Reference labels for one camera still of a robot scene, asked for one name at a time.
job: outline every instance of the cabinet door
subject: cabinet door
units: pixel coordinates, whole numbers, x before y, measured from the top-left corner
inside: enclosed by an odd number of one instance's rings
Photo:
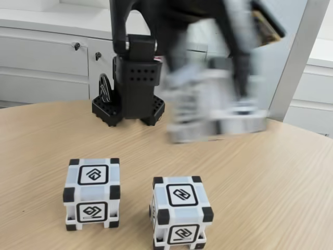
[[[96,60],[96,53],[101,57]],[[105,73],[113,88],[112,59],[116,56],[113,51],[112,41],[100,39],[88,39],[88,62],[89,62],[89,95],[94,99],[99,93],[99,76]]]
[[[332,109],[329,110],[290,106],[284,122],[333,138]]]
[[[20,103],[44,103],[89,99],[88,84],[10,76],[0,72],[0,100]]]
[[[333,77],[304,73],[293,99],[333,104]]]
[[[88,76],[87,47],[68,43],[0,37],[0,67]]]

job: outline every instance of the round table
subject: round table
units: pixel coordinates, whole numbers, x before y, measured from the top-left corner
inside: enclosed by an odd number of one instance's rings
[[[0,248],[152,249],[155,176],[201,176],[214,210],[205,249],[333,249],[333,141],[270,121],[262,133],[172,145],[155,127],[109,128],[91,102],[0,110]],[[71,158],[120,158],[120,227],[67,232]]]

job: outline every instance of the white cube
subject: white cube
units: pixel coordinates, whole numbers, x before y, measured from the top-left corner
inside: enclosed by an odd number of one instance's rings
[[[68,231],[83,224],[103,222],[105,228],[119,226],[120,161],[72,159],[69,162],[63,203]]]
[[[230,110],[211,112],[212,126],[216,134],[257,133],[266,130],[267,111],[256,110],[247,115],[239,115]]]
[[[199,120],[190,123],[172,123],[167,127],[173,143],[189,143],[205,139],[209,135],[207,122]]]
[[[214,213],[199,176],[154,177],[149,216],[153,250],[169,250],[173,245],[203,249],[204,231]]]

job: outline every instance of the black corner cap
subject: black corner cap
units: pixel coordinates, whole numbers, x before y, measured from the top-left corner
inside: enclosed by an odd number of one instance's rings
[[[78,165],[80,162],[80,159],[71,159],[69,161],[69,165]]]
[[[202,182],[200,176],[192,176],[192,180],[193,180],[193,182]]]
[[[164,250],[164,246],[155,246],[155,241],[152,241],[152,250]]]
[[[211,207],[203,207],[203,221],[202,222],[213,222],[214,213]]]
[[[111,221],[109,223],[109,228],[118,228],[119,227],[119,221]]]
[[[111,158],[110,163],[111,164],[120,164],[120,160],[119,160],[119,158]]]
[[[62,194],[62,200],[64,203],[66,202],[74,202],[74,193],[75,193],[75,188],[74,187],[66,187],[63,190]]]
[[[120,199],[120,186],[110,186],[110,199]]]
[[[194,249],[204,249],[206,243],[198,243]]]
[[[66,225],[67,231],[76,231],[76,225]]]
[[[168,209],[160,209],[157,212],[158,225],[169,225],[170,214]]]
[[[163,183],[163,177],[154,177],[152,180],[152,188],[155,188],[155,184],[162,184]]]
[[[215,127],[215,134],[220,135],[223,134],[223,128],[222,128],[222,122],[219,120],[216,120],[213,122],[213,126]]]

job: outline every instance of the black bracket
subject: black bracket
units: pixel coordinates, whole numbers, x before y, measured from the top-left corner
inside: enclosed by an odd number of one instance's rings
[[[108,78],[101,76],[104,80],[100,83],[100,96],[93,101],[93,113],[109,126],[116,126],[122,118],[141,119],[154,126],[165,110],[164,101],[154,95],[162,63],[155,60],[152,37],[129,35],[129,43],[127,54],[113,59],[113,90]]]

